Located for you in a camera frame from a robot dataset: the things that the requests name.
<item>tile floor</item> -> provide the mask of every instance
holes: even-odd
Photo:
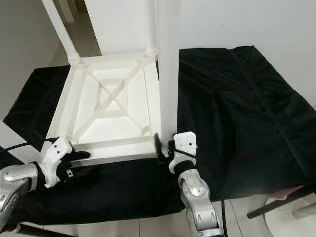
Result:
[[[90,18],[87,14],[75,16],[74,23],[66,25],[67,32],[81,57],[101,56],[98,42],[96,40]],[[67,55],[60,43],[48,66],[67,65]]]
[[[68,24],[66,28],[81,57],[101,55],[88,15],[78,15],[75,23]],[[66,64],[68,64],[66,52],[60,44],[49,66],[61,66]],[[272,237],[263,224],[263,217],[249,220],[246,216],[249,211],[262,206],[265,200],[265,196],[253,195],[246,198],[225,201],[229,237]],[[221,220],[220,202],[215,202],[214,206]],[[95,224],[35,226],[80,237],[190,236],[185,211],[155,218],[110,221]],[[11,237],[13,235],[3,233],[1,236]],[[14,236],[23,237],[24,235],[16,234]]]

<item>black cloth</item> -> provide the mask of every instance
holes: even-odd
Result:
[[[49,74],[50,69],[43,70]],[[42,93],[43,88],[34,88]],[[58,97],[52,97],[56,106]],[[19,100],[15,106],[32,103]],[[5,122],[13,118],[9,114]],[[196,167],[213,201],[272,193],[316,179],[316,112],[254,47],[180,51],[178,131],[196,134]],[[66,185],[24,195],[11,221],[88,223],[183,209],[177,177],[155,159],[74,173]]]
[[[44,144],[69,68],[35,69],[3,121],[38,151]]]

